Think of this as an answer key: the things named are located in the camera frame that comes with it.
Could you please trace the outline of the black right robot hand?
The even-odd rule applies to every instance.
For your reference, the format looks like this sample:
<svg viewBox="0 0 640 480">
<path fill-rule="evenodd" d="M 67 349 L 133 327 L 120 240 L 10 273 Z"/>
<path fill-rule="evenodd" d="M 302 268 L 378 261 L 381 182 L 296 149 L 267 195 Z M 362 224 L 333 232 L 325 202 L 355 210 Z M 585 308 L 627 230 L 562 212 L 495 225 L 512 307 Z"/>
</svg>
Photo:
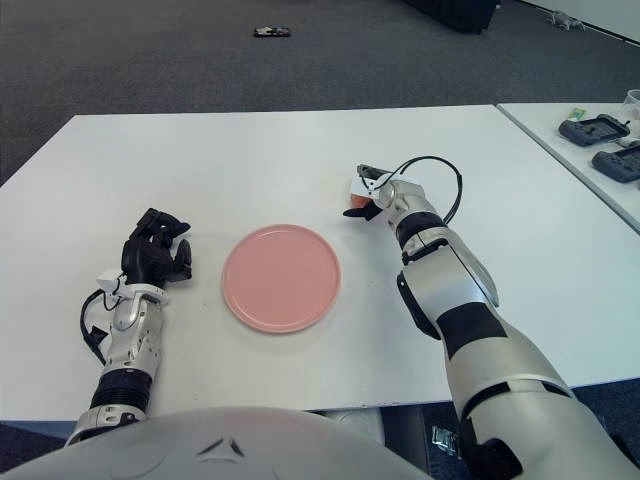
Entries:
<svg viewBox="0 0 640 480">
<path fill-rule="evenodd" d="M 370 221 L 388 210 L 392 203 L 392 194 L 387 183 L 392 172 L 360 164 L 350 186 L 350 208 L 343 212 L 345 217 L 363 218 Z"/>
</svg>

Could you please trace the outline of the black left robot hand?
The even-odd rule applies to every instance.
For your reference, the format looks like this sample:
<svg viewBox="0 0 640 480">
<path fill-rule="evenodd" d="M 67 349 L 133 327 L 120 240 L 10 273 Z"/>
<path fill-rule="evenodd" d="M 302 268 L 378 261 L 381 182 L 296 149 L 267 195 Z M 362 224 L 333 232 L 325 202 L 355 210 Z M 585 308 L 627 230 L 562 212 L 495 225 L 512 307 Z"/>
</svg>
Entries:
<svg viewBox="0 0 640 480">
<path fill-rule="evenodd" d="M 191 226 L 174 216 L 149 208 L 123 246 L 121 269 L 127 284 L 149 284 L 163 289 L 167 283 L 192 277 L 192 252 L 182 239 L 175 254 L 174 240 Z"/>
</svg>

